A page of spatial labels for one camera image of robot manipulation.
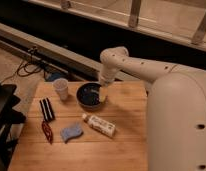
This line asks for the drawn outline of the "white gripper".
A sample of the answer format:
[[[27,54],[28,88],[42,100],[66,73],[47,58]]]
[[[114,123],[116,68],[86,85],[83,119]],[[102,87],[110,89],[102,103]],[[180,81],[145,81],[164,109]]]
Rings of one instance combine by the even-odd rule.
[[[102,86],[99,89],[99,101],[104,102],[108,96],[108,86],[111,85],[114,80],[106,78],[102,73],[98,75],[99,84]]]

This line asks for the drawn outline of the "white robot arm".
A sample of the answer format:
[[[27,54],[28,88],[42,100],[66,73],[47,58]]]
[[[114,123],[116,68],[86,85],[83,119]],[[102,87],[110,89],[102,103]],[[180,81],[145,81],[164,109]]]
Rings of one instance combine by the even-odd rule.
[[[100,54],[99,82],[123,70],[148,82],[146,127],[149,171],[206,171],[206,70],[134,58],[124,47]]]

